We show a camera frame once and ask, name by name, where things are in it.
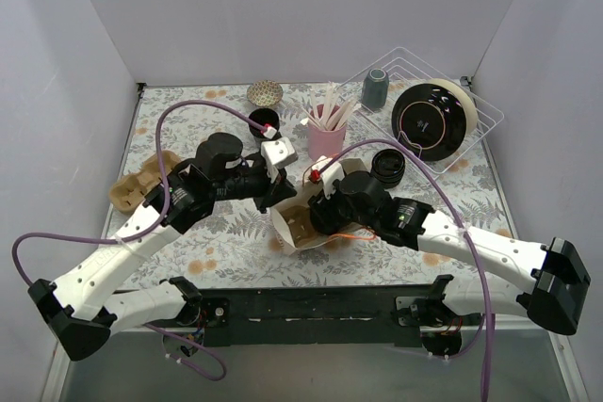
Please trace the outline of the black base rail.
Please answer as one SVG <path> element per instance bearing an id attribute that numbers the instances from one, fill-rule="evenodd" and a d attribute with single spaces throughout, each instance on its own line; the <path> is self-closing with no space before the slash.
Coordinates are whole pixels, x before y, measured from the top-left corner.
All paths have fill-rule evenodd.
<path id="1" fill-rule="evenodd" d="M 204 328 L 208 347 L 385 344 L 419 347 L 423 327 L 457 333 L 478 314 L 443 304 L 449 276 L 432 284 L 204 289 L 197 305 L 156 314 L 158 327 Z"/>

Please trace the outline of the wrapped straw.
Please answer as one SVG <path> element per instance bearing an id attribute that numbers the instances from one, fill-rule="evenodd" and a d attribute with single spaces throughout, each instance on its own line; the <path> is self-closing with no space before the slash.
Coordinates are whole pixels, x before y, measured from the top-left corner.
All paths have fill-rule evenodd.
<path id="1" fill-rule="evenodd" d="M 310 101 L 312 106 L 313 118 L 315 119 L 315 122 L 317 123 L 318 127 L 323 128 L 321 114 L 318 111 L 318 101 L 315 96 L 315 92 L 312 88 L 310 89 Z"/>
<path id="2" fill-rule="evenodd" d="M 334 82 L 330 82 L 329 86 L 326 90 L 325 100 L 323 103 L 322 114 L 321 114 L 321 124 L 324 129 L 328 129 L 328 121 L 332 115 L 334 104 L 338 99 L 338 85 Z"/>
<path id="3" fill-rule="evenodd" d="M 318 129 L 322 128 L 321 123 L 309 113 L 307 113 L 306 116 L 300 121 L 300 124 L 313 125 Z"/>
<path id="4" fill-rule="evenodd" d="M 362 105 L 358 101 L 348 100 L 343 104 L 343 107 L 339 109 L 341 112 L 338 120 L 333 128 L 333 131 L 341 129 L 348 121 L 350 116 Z"/>

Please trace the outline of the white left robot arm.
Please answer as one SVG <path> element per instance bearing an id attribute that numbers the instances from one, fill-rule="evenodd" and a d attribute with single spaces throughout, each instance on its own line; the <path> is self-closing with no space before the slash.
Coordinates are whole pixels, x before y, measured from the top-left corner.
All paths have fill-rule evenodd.
<path id="1" fill-rule="evenodd" d="M 209 217 L 218 201 L 253 200 L 260 212 L 296 194 L 286 167 L 298 156 L 277 137 L 244 156 L 242 142 L 215 133 L 194 157 L 178 163 L 114 234 L 83 262 L 54 281 L 33 282 L 28 294 L 68 357 L 78 362 L 122 331 L 157 320 L 193 325 L 203 296 L 184 277 L 125 293 L 118 288 L 155 253 Z"/>

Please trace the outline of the small patterned bowl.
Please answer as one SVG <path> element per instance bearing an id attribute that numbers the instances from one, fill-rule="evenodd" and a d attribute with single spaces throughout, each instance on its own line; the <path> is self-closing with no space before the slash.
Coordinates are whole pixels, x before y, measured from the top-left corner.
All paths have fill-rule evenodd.
<path id="1" fill-rule="evenodd" d="M 247 89 L 247 99 L 260 107 L 271 107 L 281 102 L 284 96 L 282 86 L 271 80 L 260 80 L 252 83 Z"/>

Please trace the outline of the black round plate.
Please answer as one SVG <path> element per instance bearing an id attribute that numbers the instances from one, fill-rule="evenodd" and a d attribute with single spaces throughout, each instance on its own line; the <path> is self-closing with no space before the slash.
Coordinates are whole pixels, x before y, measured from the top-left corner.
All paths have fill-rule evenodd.
<path id="1" fill-rule="evenodd" d="M 447 90 L 427 82 L 407 88 L 391 117 L 394 138 L 424 162 L 451 157 L 465 138 L 465 115 Z"/>

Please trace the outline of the brown paper gift bag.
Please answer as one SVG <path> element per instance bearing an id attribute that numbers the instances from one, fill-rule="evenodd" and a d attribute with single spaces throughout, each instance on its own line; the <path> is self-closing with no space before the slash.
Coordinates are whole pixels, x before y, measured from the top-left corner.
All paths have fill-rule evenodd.
<path id="1" fill-rule="evenodd" d="M 343 167 L 345 176 L 356 170 L 367 169 L 365 163 L 358 158 L 344 158 L 338 161 L 338 163 Z M 314 185 L 307 181 L 310 167 L 302 174 L 301 185 L 297 187 L 297 195 L 269 208 L 269 217 L 282 252 L 285 255 L 292 255 L 304 250 L 321 247 L 341 238 L 356 241 L 374 240 L 376 235 L 368 227 L 363 227 L 354 222 L 345 222 L 335 217 L 334 209 L 327 205 L 328 202 L 334 200 L 334 194 L 329 199 L 326 199 L 322 191 L 322 183 Z M 310 209 L 312 225 L 319 234 L 319 238 L 316 241 L 311 242 L 307 246 L 302 246 L 300 249 L 297 249 L 293 245 L 290 231 L 282 216 L 282 212 L 285 209 L 296 205 Z"/>

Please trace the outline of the cardboard cup carrier tray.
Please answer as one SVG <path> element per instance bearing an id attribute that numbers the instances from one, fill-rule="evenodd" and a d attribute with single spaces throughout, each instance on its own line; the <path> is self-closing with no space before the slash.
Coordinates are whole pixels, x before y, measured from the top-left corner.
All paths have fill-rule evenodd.
<path id="1" fill-rule="evenodd" d="M 160 180 L 158 157 L 154 154 L 143 162 L 138 172 L 128 173 L 118 180 L 110 188 L 108 198 L 120 213 L 131 215 Z"/>

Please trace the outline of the cream round plate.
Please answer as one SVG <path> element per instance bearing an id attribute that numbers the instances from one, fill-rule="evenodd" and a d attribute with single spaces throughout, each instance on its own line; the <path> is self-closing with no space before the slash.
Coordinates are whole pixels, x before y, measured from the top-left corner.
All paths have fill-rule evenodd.
<path id="1" fill-rule="evenodd" d="M 471 134 L 476 129 L 478 123 L 478 111 L 472 98 L 463 88 L 447 79 L 431 78 L 428 80 L 428 83 L 444 88 L 459 101 L 465 115 L 465 134 L 467 136 Z"/>

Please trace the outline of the pink cylindrical holder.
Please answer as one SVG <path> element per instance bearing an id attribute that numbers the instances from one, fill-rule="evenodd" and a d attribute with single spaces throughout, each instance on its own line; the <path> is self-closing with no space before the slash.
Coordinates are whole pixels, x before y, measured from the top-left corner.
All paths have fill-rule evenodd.
<path id="1" fill-rule="evenodd" d="M 343 150 L 347 126 L 335 131 L 324 131 L 313 125 L 308 125 L 308 155 L 312 161 L 317 161 L 322 155 L 337 155 Z"/>

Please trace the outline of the teal ceramic cup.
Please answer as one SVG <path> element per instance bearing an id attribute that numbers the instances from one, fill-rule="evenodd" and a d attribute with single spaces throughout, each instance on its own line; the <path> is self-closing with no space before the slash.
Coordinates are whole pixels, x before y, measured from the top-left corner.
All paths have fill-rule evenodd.
<path id="1" fill-rule="evenodd" d="M 387 72 L 382 68 L 371 69 L 364 80 L 361 104 L 370 110 L 381 109 L 386 102 L 388 86 Z"/>

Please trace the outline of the aluminium frame rail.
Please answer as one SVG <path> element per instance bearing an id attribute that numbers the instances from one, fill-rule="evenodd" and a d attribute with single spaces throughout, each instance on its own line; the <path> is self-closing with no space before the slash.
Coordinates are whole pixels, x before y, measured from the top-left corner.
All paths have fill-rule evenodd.
<path id="1" fill-rule="evenodd" d="M 135 401 L 151 388 L 164 362 L 159 334 L 137 328 L 119 333 L 91 357 L 74 362 L 58 345 L 42 401 Z"/>

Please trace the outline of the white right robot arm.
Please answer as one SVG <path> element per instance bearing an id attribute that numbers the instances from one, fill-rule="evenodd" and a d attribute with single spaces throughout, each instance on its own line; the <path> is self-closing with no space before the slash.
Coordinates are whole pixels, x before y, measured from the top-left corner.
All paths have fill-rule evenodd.
<path id="1" fill-rule="evenodd" d="M 591 277 L 576 247 L 556 237 L 550 245 L 461 228 L 431 205 L 391 196 L 368 172 L 357 170 L 308 202 L 313 228 L 333 235 L 352 223 L 384 242 L 481 266 L 496 281 L 444 277 L 426 301 L 428 317 L 447 324 L 456 316 L 491 310 L 525 316 L 539 327 L 571 336 L 578 330 Z"/>

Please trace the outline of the stack of black lids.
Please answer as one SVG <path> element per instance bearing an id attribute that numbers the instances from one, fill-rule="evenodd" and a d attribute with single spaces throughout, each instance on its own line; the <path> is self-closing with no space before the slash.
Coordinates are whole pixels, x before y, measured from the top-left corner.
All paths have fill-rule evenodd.
<path id="1" fill-rule="evenodd" d="M 394 188 L 401 182 L 406 168 L 406 160 L 397 149 L 384 149 L 377 152 L 371 161 L 370 175 L 384 188 Z"/>

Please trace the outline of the stack of black cups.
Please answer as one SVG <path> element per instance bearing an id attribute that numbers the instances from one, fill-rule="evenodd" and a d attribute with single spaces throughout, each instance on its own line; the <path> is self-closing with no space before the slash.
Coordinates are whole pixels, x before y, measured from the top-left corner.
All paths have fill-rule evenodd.
<path id="1" fill-rule="evenodd" d="M 249 115 L 249 119 L 263 126 L 272 126 L 276 130 L 276 133 L 271 140 L 279 139 L 281 137 L 280 117 L 276 111 L 270 108 L 257 108 Z M 256 143 L 261 143 L 268 140 L 267 137 L 263 136 L 260 130 L 252 127 L 251 125 L 249 126 L 249 130 Z"/>

